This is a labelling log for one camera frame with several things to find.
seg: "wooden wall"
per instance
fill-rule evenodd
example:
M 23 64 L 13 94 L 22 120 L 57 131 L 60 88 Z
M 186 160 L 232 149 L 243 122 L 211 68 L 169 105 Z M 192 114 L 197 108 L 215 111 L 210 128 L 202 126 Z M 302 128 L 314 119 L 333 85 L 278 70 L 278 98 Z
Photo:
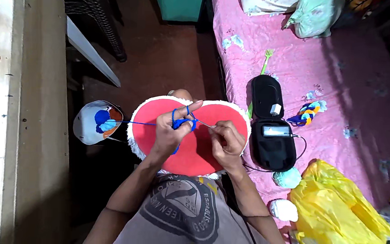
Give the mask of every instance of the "wooden wall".
M 63 0 L 0 0 L 0 243 L 67 243 Z

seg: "green fork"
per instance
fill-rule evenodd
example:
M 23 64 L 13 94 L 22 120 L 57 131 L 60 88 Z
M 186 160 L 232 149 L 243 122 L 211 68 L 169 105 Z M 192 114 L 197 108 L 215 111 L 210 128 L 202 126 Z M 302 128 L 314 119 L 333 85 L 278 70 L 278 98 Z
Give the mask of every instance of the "green fork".
M 264 61 L 264 65 L 263 65 L 263 68 L 261 69 L 260 75 L 264 75 L 264 72 L 266 71 L 266 67 L 267 67 L 267 62 L 268 62 L 269 58 L 273 55 L 274 51 L 275 51 L 274 49 L 267 49 L 266 50 L 266 60 Z M 246 115 L 249 117 L 249 119 L 252 118 L 252 102 L 248 106 L 248 110 L 246 111 Z
M 263 68 L 261 69 L 261 74 L 260 75 L 264 75 L 264 72 L 266 71 L 266 67 L 267 67 L 267 62 L 269 60 L 269 58 L 272 56 L 272 54 L 274 53 L 274 49 L 267 49 L 266 50 L 266 60 L 264 61 L 264 65 L 263 65 Z

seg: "white fluffy trim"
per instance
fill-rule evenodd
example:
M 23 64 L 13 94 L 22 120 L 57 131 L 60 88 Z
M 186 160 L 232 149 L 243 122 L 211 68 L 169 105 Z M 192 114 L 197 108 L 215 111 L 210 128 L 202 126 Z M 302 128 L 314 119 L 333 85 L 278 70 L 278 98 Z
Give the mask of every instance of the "white fluffy trim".
M 177 97 L 174 97 L 174 96 L 157 96 L 157 97 L 152 97 L 150 99 L 147 99 L 145 102 L 141 103 L 141 105 L 138 106 L 138 108 L 133 112 L 133 115 L 132 115 L 132 118 L 130 119 L 130 121 L 133 122 L 133 119 L 135 118 L 136 114 L 138 113 L 139 109 L 146 103 L 148 102 L 151 102 L 151 101 L 154 101 L 154 100 L 159 100 L 159 99 L 170 99 L 170 100 L 174 100 L 174 101 L 177 101 L 179 103 L 181 103 L 182 105 L 184 106 L 188 106 L 190 105 L 191 103 L 193 103 L 192 101 L 188 101 L 188 100 L 185 100 L 185 99 L 181 99 L 181 98 L 177 98 Z M 247 147 L 248 145 L 248 141 L 249 141 L 249 136 L 251 135 L 251 123 L 249 121 L 249 118 L 246 116 L 246 112 L 241 109 L 239 106 L 237 106 L 236 104 L 234 103 L 229 103 L 229 102 L 225 102 L 225 101 L 220 101 L 220 100 L 217 100 L 217 101 L 204 101 L 202 106 L 207 106 L 207 105 L 211 105 L 211 104 L 220 104 L 220 105 L 225 105 L 225 106 L 228 106 L 234 110 L 236 110 L 237 112 L 240 113 L 240 115 L 243 117 L 243 119 L 246 121 L 246 127 L 247 127 L 247 140 L 246 140 L 246 145 L 245 147 Z M 146 155 L 141 151 L 141 149 L 138 147 L 138 144 L 136 143 L 135 141 L 135 138 L 133 136 L 133 124 L 132 123 L 129 123 L 129 125 L 127 126 L 127 141 L 130 145 L 130 147 L 132 148 L 132 152 L 134 154 L 136 154 L 138 156 L 138 158 L 144 160 L 144 158 L 146 157 Z M 159 171 L 160 173 L 169 173 L 167 172 L 166 170 L 161 170 Z M 213 174 L 208 174 L 208 175 L 199 175 L 199 177 L 206 177 L 206 178 L 210 178 L 210 179 L 218 179 L 220 175 L 224 174 L 225 171 L 224 170 L 221 170 L 221 171 L 218 171 L 218 172 L 215 172 Z

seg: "open case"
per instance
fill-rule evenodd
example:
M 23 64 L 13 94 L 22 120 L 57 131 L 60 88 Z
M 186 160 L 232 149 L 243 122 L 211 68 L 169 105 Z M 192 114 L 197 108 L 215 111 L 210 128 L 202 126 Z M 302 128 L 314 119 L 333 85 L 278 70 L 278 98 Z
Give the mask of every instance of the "open case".
M 253 155 L 263 169 L 284 172 L 296 162 L 296 149 L 290 125 L 285 122 L 281 86 L 269 75 L 259 75 L 252 80 L 252 103 L 256 121 L 252 123 Z M 281 105 L 278 115 L 270 110 L 274 104 Z M 272 135 L 270 131 L 282 131 Z

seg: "mattress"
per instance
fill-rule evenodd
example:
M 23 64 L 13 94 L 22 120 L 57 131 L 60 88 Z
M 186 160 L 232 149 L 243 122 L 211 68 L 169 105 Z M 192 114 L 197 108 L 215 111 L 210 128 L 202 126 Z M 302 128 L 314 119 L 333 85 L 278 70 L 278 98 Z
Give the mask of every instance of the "mattress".
M 377 209 L 390 199 L 390 56 L 371 23 L 333 30 L 323 39 L 302 40 L 281 30 L 289 15 L 252 16 L 237 0 L 213 0 L 214 33 L 226 74 L 230 102 L 247 109 L 250 80 L 259 75 L 265 50 L 274 49 L 266 74 L 281 84 L 284 118 L 311 101 L 325 100 L 328 110 L 293 133 L 308 142 L 295 167 L 302 173 L 314 158 L 325 160 L 354 181 Z M 304 142 L 295 139 L 296 153 Z M 250 147 L 243 159 L 256 167 Z M 250 171 L 263 201 L 287 198 L 290 189 L 272 173 Z M 278 227 L 289 226 L 276 220 Z

